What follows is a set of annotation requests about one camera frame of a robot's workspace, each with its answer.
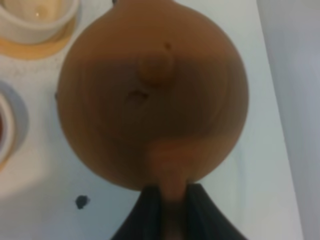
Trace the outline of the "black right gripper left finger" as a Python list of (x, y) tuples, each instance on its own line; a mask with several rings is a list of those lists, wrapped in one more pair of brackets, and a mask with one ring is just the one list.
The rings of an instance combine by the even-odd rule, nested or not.
[(160, 188), (142, 189), (132, 211), (112, 237), (113, 240), (165, 240), (167, 208)]

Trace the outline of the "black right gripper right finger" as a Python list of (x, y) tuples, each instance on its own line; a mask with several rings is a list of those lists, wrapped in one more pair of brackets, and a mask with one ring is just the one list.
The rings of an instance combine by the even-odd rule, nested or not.
[(186, 238), (188, 240), (245, 240), (222, 214), (199, 183), (186, 190)]

